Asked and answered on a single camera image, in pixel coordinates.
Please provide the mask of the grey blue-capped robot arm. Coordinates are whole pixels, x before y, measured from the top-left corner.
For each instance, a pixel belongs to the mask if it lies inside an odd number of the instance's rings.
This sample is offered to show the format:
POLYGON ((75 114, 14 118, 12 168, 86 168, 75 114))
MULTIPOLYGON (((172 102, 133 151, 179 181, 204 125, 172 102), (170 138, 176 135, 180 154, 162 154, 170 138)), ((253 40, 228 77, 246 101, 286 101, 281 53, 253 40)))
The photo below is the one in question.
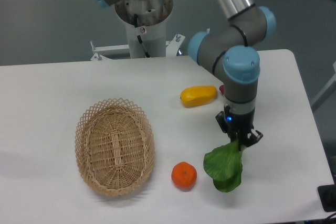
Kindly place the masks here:
MULTIPOLYGON (((113 6, 124 22, 131 58, 167 56, 165 22, 173 0, 95 0, 113 6)), ((276 19, 254 0, 218 0, 228 28, 214 36, 195 34, 189 56, 224 85, 224 109, 216 117, 220 128, 243 150, 256 144, 262 133, 254 128, 254 112, 260 75, 260 57, 253 45, 274 33, 276 19)))

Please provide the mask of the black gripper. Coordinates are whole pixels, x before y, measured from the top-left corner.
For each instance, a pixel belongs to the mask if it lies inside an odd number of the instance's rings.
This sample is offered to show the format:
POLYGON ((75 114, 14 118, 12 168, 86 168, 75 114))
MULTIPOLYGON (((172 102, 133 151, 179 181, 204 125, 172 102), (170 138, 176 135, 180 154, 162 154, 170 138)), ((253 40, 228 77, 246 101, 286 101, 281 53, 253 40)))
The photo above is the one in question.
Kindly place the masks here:
POLYGON ((224 111, 220 111, 215 117, 222 132, 227 134, 230 140, 239 140, 240 151, 258 143, 263 137, 262 132, 254 129, 254 113, 255 109, 247 114, 235 114, 227 105, 224 111))

